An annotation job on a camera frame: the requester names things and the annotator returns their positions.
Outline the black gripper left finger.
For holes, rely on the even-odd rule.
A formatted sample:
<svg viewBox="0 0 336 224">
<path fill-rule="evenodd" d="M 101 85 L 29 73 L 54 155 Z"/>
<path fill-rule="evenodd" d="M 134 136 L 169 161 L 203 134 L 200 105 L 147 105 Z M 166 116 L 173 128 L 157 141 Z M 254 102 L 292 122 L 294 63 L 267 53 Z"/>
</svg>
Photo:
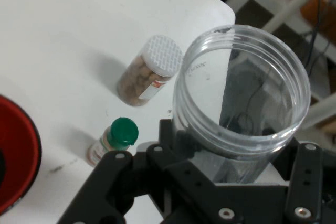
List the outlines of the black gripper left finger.
<svg viewBox="0 0 336 224">
<path fill-rule="evenodd" d="M 149 195 L 164 223 L 244 223 L 237 204 L 223 196 L 191 162 L 172 153 L 171 120 L 161 120 L 159 142 L 135 155 L 106 154 L 76 194 L 60 223 L 125 223 L 138 196 Z"/>
</svg>

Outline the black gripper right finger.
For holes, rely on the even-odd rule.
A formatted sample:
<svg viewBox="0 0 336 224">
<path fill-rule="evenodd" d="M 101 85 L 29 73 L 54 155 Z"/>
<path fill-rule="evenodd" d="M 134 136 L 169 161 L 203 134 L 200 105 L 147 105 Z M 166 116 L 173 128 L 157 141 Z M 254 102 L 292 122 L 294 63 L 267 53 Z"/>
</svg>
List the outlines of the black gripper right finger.
<svg viewBox="0 0 336 224">
<path fill-rule="evenodd" d="M 335 223 L 335 152 L 292 139 L 272 164 L 289 182 L 283 223 Z"/>
</svg>

